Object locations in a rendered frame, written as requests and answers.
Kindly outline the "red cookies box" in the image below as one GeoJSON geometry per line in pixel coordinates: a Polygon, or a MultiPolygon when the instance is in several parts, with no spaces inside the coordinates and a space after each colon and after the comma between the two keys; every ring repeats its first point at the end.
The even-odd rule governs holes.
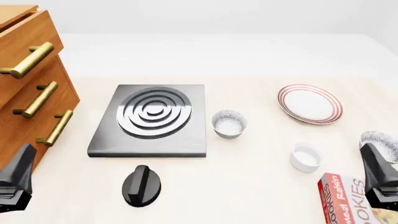
{"type": "Polygon", "coordinates": [[[326,224],[398,224],[398,212],[372,208],[364,180],[324,173],[318,191],[326,224]]]}

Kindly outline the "patterned bowl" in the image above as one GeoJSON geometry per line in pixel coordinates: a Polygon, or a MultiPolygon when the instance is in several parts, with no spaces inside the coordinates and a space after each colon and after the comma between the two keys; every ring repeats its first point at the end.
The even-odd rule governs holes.
{"type": "Polygon", "coordinates": [[[234,110],[221,110],[211,117],[213,130],[224,139],[238,138],[247,128],[247,119],[234,110]]]}
{"type": "Polygon", "coordinates": [[[398,164],[398,139],[377,131],[366,131],[360,135],[359,148],[371,143],[390,164],[398,164]]]}

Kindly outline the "round black stove knob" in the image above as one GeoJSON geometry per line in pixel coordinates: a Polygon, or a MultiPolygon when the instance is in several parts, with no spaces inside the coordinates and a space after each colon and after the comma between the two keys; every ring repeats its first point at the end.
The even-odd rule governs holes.
{"type": "Polygon", "coordinates": [[[122,185],[122,196],[132,207],[146,207],[160,195],[160,177],[148,166],[139,165],[122,185]]]}

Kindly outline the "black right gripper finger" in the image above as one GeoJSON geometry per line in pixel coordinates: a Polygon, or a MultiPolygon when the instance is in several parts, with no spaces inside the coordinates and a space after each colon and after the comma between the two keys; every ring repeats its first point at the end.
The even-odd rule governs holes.
{"type": "Polygon", "coordinates": [[[398,171],[387,162],[372,143],[360,149],[364,164],[365,189],[398,187],[398,171]]]}

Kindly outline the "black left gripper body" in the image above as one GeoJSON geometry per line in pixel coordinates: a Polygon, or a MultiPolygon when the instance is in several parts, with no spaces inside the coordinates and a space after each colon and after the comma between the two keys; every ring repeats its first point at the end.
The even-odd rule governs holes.
{"type": "Polygon", "coordinates": [[[0,213],[25,210],[32,198],[32,186],[18,189],[0,186],[0,213]]]}

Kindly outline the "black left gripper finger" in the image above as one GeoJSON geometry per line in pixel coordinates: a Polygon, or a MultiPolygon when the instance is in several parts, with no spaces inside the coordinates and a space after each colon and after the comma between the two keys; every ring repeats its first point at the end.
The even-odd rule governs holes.
{"type": "Polygon", "coordinates": [[[32,171],[37,150],[25,143],[6,167],[0,170],[0,194],[23,190],[32,194],[32,171]]]}

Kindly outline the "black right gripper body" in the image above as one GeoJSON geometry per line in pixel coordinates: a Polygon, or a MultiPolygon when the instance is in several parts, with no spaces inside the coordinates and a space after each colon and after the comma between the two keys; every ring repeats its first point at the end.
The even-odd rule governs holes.
{"type": "Polygon", "coordinates": [[[365,196],[372,208],[398,209],[398,185],[371,187],[366,184],[365,196]]]}

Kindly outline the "wooden drawer, slightly open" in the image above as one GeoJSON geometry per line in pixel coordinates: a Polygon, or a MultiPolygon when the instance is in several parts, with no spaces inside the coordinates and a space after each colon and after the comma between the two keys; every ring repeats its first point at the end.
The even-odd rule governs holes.
{"type": "Polygon", "coordinates": [[[37,72],[56,56],[63,44],[48,11],[30,12],[0,33],[0,68],[15,67],[32,52],[32,46],[50,42],[54,49],[31,70],[37,72]]]}

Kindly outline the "white plate with red rings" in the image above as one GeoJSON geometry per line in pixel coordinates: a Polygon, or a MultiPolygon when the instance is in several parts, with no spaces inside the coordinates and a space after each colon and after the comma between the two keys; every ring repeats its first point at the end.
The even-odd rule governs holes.
{"type": "Polygon", "coordinates": [[[309,124],[333,124],[344,113],[343,104],[335,95],[309,84],[296,83],[282,87],[277,102],[289,116],[309,124]]]}

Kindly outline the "wooden cabinet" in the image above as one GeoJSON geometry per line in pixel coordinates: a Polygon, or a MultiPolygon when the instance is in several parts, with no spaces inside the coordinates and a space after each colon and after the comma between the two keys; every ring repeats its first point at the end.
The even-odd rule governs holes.
{"type": "Polygon", "coordinates": [[[22,145],[40,162],[80,99],[59,53],[50,14],[36,5],[0,5],[0,169],[22,145]]]}

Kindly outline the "small white ramekin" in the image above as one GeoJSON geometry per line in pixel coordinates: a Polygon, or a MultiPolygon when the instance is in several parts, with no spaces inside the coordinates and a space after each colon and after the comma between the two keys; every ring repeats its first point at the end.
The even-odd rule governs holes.
{"type": "Polygon", "coordinates": [[[300,172],[314,173],[322,163],[322,154],[314,145],[299,142],[290,153],[290,163],[300,172]]]}

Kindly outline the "flat black stove plate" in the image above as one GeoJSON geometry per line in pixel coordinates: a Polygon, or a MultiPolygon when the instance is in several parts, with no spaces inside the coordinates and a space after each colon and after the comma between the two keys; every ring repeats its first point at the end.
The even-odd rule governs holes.
{"type": "Polygon", "coordinates": [[[204,85],[118,85],[90,157],[205,157],[204,85]]]}

